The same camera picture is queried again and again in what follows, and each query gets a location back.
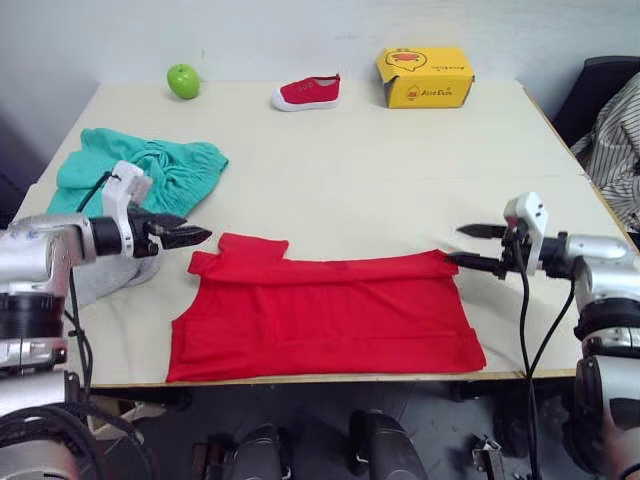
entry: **white shoe sole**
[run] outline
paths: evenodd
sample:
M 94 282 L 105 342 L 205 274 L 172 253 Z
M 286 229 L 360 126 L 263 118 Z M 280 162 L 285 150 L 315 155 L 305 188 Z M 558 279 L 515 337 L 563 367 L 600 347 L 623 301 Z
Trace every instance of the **white shoe sole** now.
M 284 112 L 299 112 L 301 110 L 335 108 L 338 106 L 339 102 L 336 99 L 330 102 L 289 103 L 284 99 L 280 89 L 278 88 L 271 96 L 271 103 L 273 103 L 273 106 L 278 110 L 282 110 Z

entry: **white wall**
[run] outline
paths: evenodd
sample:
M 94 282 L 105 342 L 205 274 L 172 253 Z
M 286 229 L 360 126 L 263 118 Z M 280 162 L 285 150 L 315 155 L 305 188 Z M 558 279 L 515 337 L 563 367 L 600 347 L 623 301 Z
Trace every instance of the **white wall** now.
M 585 58 L 640 54 L 640 0 L 0 0 L 0 127 L 47 162 L 98 82 L 373 77 L 384 46 L 451 44 L 552 115 Z

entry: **teal cloth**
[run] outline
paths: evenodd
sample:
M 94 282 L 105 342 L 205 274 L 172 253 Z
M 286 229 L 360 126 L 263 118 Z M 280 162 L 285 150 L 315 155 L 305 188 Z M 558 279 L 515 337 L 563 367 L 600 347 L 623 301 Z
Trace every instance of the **teal cloth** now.
M 149 141 L 106 128 L 84 130 L 80 139 L 82 150 L 69 155 L 58 170 L 58 190 L 47 213 L 75 212 L 102 174 L 127 160 L 153 179 L 143 208 L 185 216 L 213 190 L 229 162 L 206 142 Z M 102 215 L 101 191 L 87 203 L 83 212 L 88 217 Z

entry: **striped shirt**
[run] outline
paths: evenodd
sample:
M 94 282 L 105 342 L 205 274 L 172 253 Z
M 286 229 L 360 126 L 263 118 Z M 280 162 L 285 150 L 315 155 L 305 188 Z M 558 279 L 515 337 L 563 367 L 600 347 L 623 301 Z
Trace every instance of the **striped shirt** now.
M 571 151 L 620 221 L 640 232 L 640 73 L 609 100 Z

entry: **floor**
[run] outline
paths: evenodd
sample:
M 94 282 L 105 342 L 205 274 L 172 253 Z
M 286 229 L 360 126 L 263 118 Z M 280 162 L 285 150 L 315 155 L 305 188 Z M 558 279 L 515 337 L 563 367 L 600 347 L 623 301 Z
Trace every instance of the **floor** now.
M 484 479 L 473 469 L 472 435 L 492 437 L 490 398 L 450 400 L 441 383 L 352 383 L 276 386 L 202 387 L 183 411 L 143 420 L 139 428 L 157 455 L 162 479 L 189 479 L 191 449 L 212 434 L 240 440 L 253 428 L 272 422 L 294 438 L 295 478 L 352 479 L 344 464 L 348 420 L 355 409 L 377 409 L 407 430 L 430 480 Z M 562 409 L 549 402 L 541 409 L 540 452 L 545 479 L 597 478 L 579 470 L 561 444 Z M 116 478 L 144 478 L 127 443 L 110 447 Z M 527 459 L 505 459 L 507 479 L 526 478 Z

